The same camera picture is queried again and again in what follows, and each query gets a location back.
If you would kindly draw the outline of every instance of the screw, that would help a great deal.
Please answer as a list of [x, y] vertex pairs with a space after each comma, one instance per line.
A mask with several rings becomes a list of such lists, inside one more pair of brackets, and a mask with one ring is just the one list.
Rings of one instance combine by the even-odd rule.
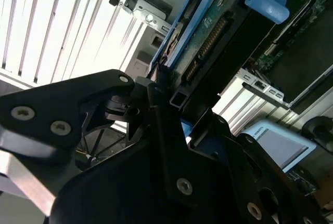
[[260, 209], [257, 207], [257, 205], [255, 205], [254, 203], [252, 202], [249, 202], [248, 203], [248, 211], [249, 213], [257, 220], [261, 220], [262, 218], [262, 214], [261, 214], [261, 211]]
[[122, 82], [125, 82], [127, 83], [129, 81], [129, 79], [127, 77], [124, 77], [124, 76], [120, 76], [119, 79], [122, 81]]
[[253, 140], [252, 140], [251, 137], [245, 137], [245, 138], [246, 138], [246, 140], [247, 140], [249, 143], [253, 143]]
[[35, 117], [34, 110], [27, 106], [17, 106], [10, 113], [13, 118], [21, 121], [27, 121]]
[[303, 221], [304, 221], [305, 224], [312, 224], [312, 221], [310, 221], [310, 219], [307, 218], [307, 217], [304, 217]]
[[177, 180], [177, 188], [181, 191], [184, 195], [191, 195], [193, 192], [193, 188], [191, 183], [186, 180], [185, 178], [179, 178]]
[[69, 123], [64, 121], [54, 121], [51, 124], [51, 131], [58, 136], [66, 136], [71, 132], [72, 128]]
[[153, 19], [154, 19], [154, 16], [153, 16], [153, 15], [147, 15], [147, 16], [146, 16], [146, 21], [147, 21], [147, 22], [152, 22]]

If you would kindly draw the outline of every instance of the metal bracket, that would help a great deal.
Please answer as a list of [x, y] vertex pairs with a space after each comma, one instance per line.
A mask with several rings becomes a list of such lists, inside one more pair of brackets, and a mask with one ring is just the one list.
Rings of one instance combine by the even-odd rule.
[[164, 36], [168, 34], [171, 28], [171, 25], [165, 21], [165, 13], [144, 0], [137, 1], [133, 14]]

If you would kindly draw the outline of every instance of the black cable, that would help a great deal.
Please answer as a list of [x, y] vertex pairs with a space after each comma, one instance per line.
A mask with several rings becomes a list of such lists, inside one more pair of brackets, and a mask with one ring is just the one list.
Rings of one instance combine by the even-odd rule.
[[88, 148], [88, 143], [87, 143], [87, 140], [85, 139], [85, 137], [83, 137], [83, 141], [84, 141], [84, 145], [85, 145], [85, 148], [86, 148], [86, 152], [87, 152], [88, 154], [90, 154], [90, 152], [89, 152], [89, 148]]
[[105, 129], [102, 129], [102, 130], [99, 132], [98, 137], [97, 137], [97, 139], [96, 139], [96, 142], [95, 142], [95, 144], [94, 144], [94, 146], [93, 146], [93, 149], [92, 149], [92, 151], [91, 151], [91, 153], [90, 153], [91, 156], [94, 156], [95, 152], [97, 151], [97, 148], [98, 148], [99, 143], [100, 143], [100, 141], [101, 141], [101, 139], [102, 139], [102, 136], [103, 136], [103, 134], [104, 134], [104, 131], [105, 131]]
[[114, 145], [116, 145], [117, 143], [121, 142], [122, 140], [124, 140], [125, 136], [121, 137], [120, 139], [118, 139], [117, 141], [115, 141], [114, 143], [110, 144], [109, 146], [107, 146], [105, 149], [102, 149], [100, 152], [98, 152], [95, 156], [98, 157], [99, 155], [101, 155], [103, 152], [107, 151], [108, 149], [112, 148]]

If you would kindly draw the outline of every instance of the green circuit board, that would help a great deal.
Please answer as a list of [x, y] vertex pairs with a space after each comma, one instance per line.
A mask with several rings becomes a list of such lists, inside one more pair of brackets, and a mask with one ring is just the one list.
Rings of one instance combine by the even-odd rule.
[[[271, 31], [271, 35], [268, 36], [266, 41], [263, 41], [261, 47], [256, 53], [255, 59], [255, 70], [262, 73], [268, 71], [274, 62], [281, 57], [284, 52], [292, 45], [292, 43], [301, 35], [325, 10], [326, 4], [330, 0], [311, 0], [311, 7], [308, 5], [307, 14], [300, 15], [300, 11], [307, 6], [310, 0], [287, 0], [287, 7], [290, 11], [290, 16], [281, 25], [275, 25]], [[304, 17], [301, 22], [302, 25], [295, 29], [293, 32], [286, 36], [282, 43], [274, 45], [274, 40], [286, 29], [289, 24], [299, 23], [300, 19]]]
[[[213, 43], [213, 37], [215, 36], [215, 31], [219, 29], [218, 27], [220, 26], [222, 29], [223, 26], [225, 26], [225, 22], [221, 19], [221, 16], [226, 12], [229, 3], [232, 2], [229, 2], [228, 0], [213, 1], [173, 69], [171, 75], [173, 82], [183, 75], [185, 70], [189, 73], [189, 78], [194, 74], [196, 63], [193, 62], [193, 60], [199, 55], [200, 51], [203, 53], [205, 48], [210, 47], [209, 45]], [[189, 68], [189, 65], [193, 66], [193, 73], [190, 72], [191, 68]]]

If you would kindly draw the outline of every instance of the metal panel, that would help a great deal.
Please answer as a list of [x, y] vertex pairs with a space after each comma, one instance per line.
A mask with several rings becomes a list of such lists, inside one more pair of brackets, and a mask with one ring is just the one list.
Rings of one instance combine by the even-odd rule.
[[291, 110], [276, 107], [247, 91], [243, 88], [242, 83], [243, 80], [234, 77], [221, 93], [220, 100], [213, 108], [216, 114], [228, 121], [230, 129], [235, 135], [263, 118], [299, 131], [306, 121], [315, 116], [333, 116], [333, 88], [298, 115]]
[[0, 11], [0, 79], [22, 89], [125, 70], [146, 28], [109, 0], [0, 0]]

